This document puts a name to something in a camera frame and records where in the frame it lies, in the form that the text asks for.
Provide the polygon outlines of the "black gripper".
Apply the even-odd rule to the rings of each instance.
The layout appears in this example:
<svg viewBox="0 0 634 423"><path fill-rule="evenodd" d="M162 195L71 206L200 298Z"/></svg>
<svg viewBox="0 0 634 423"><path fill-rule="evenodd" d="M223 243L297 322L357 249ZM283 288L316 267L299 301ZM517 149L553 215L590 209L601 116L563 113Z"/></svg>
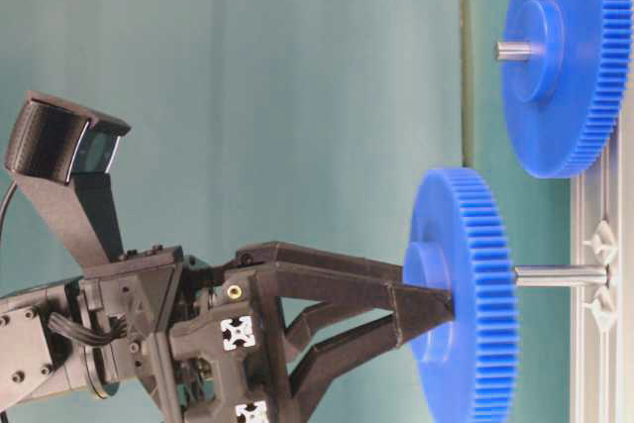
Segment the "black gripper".
<svg viewBox="0 0 634 423"><path fill-rule="evenodd" d="M216 267L178 247L79 263L88 387L137 378L169 422L306 422L335 378L454 319L449 291L406 284L399 265L284 242ZM316 304L287 325L281 297ZM392 314L310 344L372 309Z"/></svg>

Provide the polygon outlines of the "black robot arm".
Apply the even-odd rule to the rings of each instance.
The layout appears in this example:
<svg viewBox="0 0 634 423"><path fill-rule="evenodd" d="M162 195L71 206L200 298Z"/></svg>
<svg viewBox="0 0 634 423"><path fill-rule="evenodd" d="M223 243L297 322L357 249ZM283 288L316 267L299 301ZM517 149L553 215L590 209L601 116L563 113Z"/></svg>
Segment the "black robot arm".
<svg viewBox="0 0 634 423"><path fill-rule="evenodd" d="M220 266L130 251L1 300L1 405L135 378L167 422L305 422L331 382L451 321L402 269L269 242Z"/></svg>

